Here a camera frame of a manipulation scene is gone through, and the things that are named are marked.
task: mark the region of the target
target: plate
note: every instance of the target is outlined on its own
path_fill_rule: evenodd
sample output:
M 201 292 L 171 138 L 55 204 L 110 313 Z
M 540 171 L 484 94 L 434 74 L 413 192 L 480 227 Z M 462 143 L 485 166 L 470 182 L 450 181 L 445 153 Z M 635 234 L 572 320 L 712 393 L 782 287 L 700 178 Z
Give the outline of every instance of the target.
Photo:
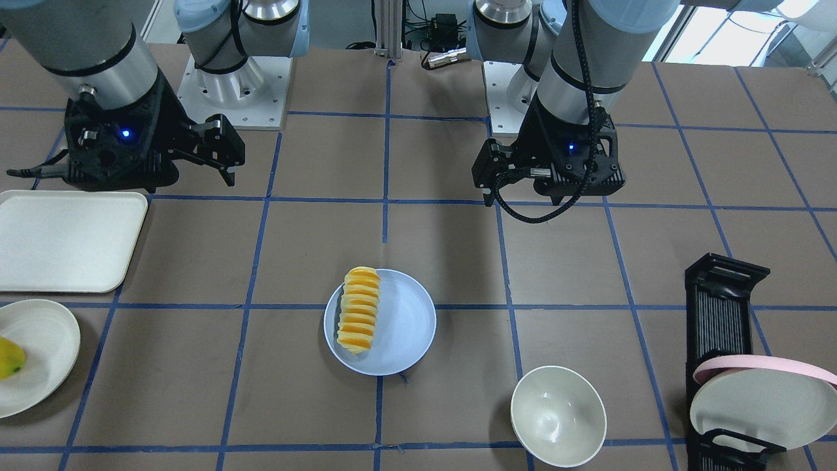
M 79 356 L 81 334 L 75 316 L 46 299 L 28 299 L 0 308 L 0 336 L 20 345 L 23 369 L 0 381 L 0 418 L 43 401 L 67 379 Z
M 323 329 L 328 348 L 345 366 L 364 375 L 394 375 L 427 353 L 436 335 L 436 309 L 427 290 L 409 275 L 386 268 L 377 269 L 377 274 L 381 298 L 372 348 L 353 355 L 337 343 L 343 285 L 328 300 Z
M 692 376 L 697 384 L 702 385 L 711 378 L 721 374 L 724 370 L 764 368 L 766 370 L 787 371 L 800 375 L 811 376 L 818 380 L 829 382 L 837 388 L 837 375 L 830 371 L 823 370 L 818 366 L 809 365 L 797 360 L 779 358 L 765 355 L 723 355 L 704 361 L 696 369 Z
M 0 291 L 109 292 L 148 209 L 139 193 L 0 193 Z
M 826 381 L 787 371 L 727 370 L 697 390 L 690 419 L 700 434 L 725 428 L 792 450 L 819 440 L 837 424 L 837 390 Z M 762 451 L 731 437 L 718 437 L 715 443 Z

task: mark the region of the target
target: braided black cable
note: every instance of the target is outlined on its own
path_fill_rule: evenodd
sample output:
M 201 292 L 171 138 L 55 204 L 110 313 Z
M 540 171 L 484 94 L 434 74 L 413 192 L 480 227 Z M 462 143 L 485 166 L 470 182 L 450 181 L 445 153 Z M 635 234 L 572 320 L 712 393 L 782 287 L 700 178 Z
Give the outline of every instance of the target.
M 584 81 L 584 96 L 587 99 L 588 139 L 590 140 L 590 151 L 587 161 L 584 162 L 584 166 L 586 168 L 584 170 L 584 178 L 582 179 L 582 182 L 578 186 L 576 192 L 572 197 L 570 197 L 570 199 L 567 200 L 566 203 L 559 206 L 558 209 L 554 210 L 552 213 L 537 218 L 524 216 L 517 211 L 514 211 L 506 203 L 503 197 L 500 196 L 500 183 L 502 183 L 503 179 L 506 178 L 506 173 L 498 173 L 491 186 L 491 192 L 494 194 L 497 204 L 499 204 L 500 207 L 511 217 L 528 224 L 541 224 L 542 222 L 547 222 L 563 214 L 566 210 L 569 210 L 574 204 L 576 204 L 576 202 L 584 194 L 584 191 L 587 190 L 587 187 L 590 186 L 590 182 L 593 181 L 593 171 L 595 170 L 596 163 L 596 147 L 598 146 L 596 144 L 596 136 L 598 135 L 598 132 L 601 131 L 603 122 L 602 120 L 597 119 L 595 112 L 596 101 L 593 97 L 593 80 L 590 78 L 590 66 L 587 62 L 587 52 L 584 50 L 584 40 L 581 35 L 581 20 L 578 17 L 580 3 L 581 0 L 573 0 L 572 25 L 573 39 L 575 39 L 576 52 L 578 53 L 578 63 L 581 65 L 581 75 Z

